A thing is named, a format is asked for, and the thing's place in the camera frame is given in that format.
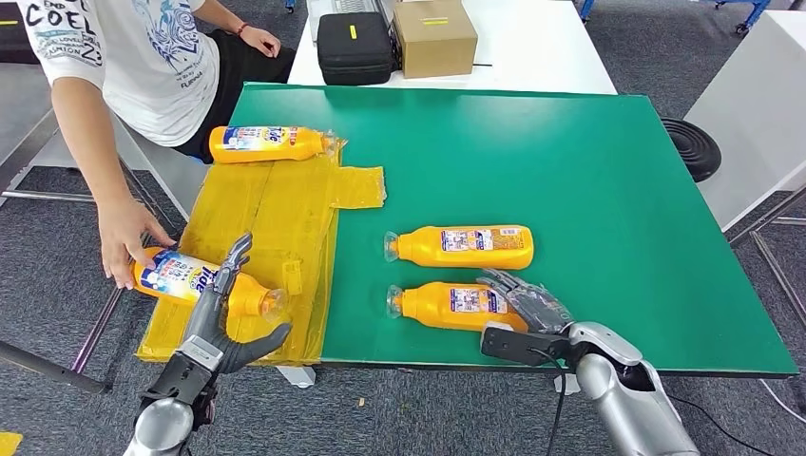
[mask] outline black pants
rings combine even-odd
[[[186,143],[174,147],[184,155],[196,157],[205,163],[213,162],[208,141],[210,131],[217,126],[229,124],[243,83],[287,83],[291,65],[297,55],[295,50],[281,47],[279,55],[270,59],[244,43],[238,36],[223,30],[214,30],[209,36],[219,47],[221,61],[216,98],[196,134]]]

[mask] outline bottle label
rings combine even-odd
[[[489,230],[444,230],[442,232],[442,250],[445,252],[522,248],[524,248],[524,235],[520,228],[515,227]]]
[[[451,288],[451,310],[454,312],[506,314],[507,301],[493,290]]]
[[[229,126],[224,130],[225,150],[266,150],[297,143],[297,128],[282,126]]]
[[[144,268],[140,283],[146,288],[185,300],[196,300],[213,282],[219,268],[191,256],[163,250],[154,256],[154,269]]]

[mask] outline white table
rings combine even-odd
[[[722,230],[806,183],[806,11],[766,11],[685,119],[722,152],[698,184]]]
[[[463,0],[479,42],[472,74],[404,79],[396,71],[382,86],[615,94],[605,66],[571,2]],[[322,86],[309,22],[289,84]]]

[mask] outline orange bottle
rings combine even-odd
[[[209,141],[217,163],[244,163],[310,159],[331,153],[333,139],[302,126],[218,126]]]
[[[528,329],[507,300],[487,285],[431,282],[405,291],[393,285],[386,304],[390,316],[407,316],[433,328],[481,332],[495,321],[515,331]]]
[[[148,247],[145,253],[154,259],[156,268],[132,263],[134,288],[156,297],[177,297],[193,306],[204,287],[212,283],[219,266],[163,247]],[[240,273],[229,296],[229,314],[233,316],[278,316],[285,304],[285,291],[269,290],[250,275]]]
[[[387,261],[420,266],[524,269],[534,257],[534,240],[520,225],[424,226],[407,235],[387,233],[384,252]]]

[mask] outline yellow plastic sheet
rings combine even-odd
[[[22,441],[22,434],[0,432],[0,456],[11,456],[14,454]]]
[[[251,231],[251,260],[243,271],[268,288],[287,288],[293,324],[285,344],[257,364],[304,365],[321,356],[333,259],[336,208],[380,207],[383,168],[340,167],[340,150],[307,161],[216,164],[207,172],[180,252],[220,264],[232,242]],[[137,355],[166,361],[190,316],[187,305],[161,298]],[[240,342],[269,333],[277,322],[230,317]]]

